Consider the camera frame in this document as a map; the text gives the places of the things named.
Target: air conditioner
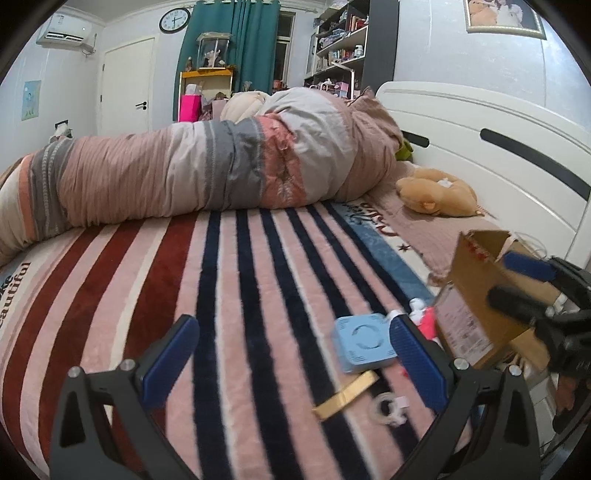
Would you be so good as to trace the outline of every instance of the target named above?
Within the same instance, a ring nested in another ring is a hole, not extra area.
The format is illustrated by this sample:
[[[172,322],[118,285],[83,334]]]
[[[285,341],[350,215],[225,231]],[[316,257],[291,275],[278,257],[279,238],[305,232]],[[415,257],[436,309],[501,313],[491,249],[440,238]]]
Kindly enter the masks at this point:
[[[37,43],[48,46],[84,47],[89,44],[91,34],[90,22],[56,13],[41,27]]]

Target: screw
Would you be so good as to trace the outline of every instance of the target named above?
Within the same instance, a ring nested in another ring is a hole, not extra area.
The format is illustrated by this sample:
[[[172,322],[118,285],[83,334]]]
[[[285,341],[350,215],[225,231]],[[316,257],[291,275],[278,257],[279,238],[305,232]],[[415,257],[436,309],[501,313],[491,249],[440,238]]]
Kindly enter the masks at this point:
[[[80,367],[72,367],[68,370],[68,377],[76,378],[81,373],[82,373],[82,369]]]
[[[468,367],[470,366],[470,364],[468,363],[468,360],[466,360],[465,358],[456,358],[453,361],[453,365],[458,370],[468,370]]]
[[[135,368],[135,361],[132,358],[126,358],[121,362],[119,368],[124,372],[129,372]]]
[[[514,377],[521,375],[521,368],[518,365],[509,365],[509,373]]]

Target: cardboard box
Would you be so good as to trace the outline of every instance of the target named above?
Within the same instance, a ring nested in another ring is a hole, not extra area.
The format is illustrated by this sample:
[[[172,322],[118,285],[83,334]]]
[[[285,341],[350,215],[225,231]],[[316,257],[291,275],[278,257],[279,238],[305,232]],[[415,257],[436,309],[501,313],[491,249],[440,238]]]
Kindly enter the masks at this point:
[[[476,368],[491,367],[514,351],[541,371],[548,364],[544,344],[526,326],[491,309],[486,295],[495,285],[512,284],[551,305],[560,292],[505,269],[499,259],[509,250],[532,255],[507,231],[460,235],[448,283],[434,302],[437,334],[451,356],[463,356]]]
[[[339,98],[347,98],[349,94],[349,84],[345,82],[337,82],[335,85],[336,96]]]

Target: framed picture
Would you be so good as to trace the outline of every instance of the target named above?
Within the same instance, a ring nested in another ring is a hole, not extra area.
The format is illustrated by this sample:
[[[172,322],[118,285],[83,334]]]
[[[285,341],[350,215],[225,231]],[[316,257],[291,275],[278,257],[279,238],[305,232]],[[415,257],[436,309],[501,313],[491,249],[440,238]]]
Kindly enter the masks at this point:
[[[39,116],[39,94],[41,93],[41,80],[25,82],[22,91],[22,115],[21,120],[29,120]]]
[[[546,39],[540,16],[525,0],[463,0],[468,33],[507,33]]]

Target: figurine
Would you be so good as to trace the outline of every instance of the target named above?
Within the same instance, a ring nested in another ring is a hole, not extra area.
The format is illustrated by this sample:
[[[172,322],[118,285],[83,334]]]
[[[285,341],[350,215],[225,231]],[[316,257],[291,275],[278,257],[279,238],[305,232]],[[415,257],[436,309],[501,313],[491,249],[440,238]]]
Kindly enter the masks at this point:
[[[215,64],[216,64],[216,58],[218,57],[218,55],[220,54],[220,50],[218,51],[213,51],[210,50],[205,54],[205,58],[207,59],[207,66],[208,68],[214,68]]]

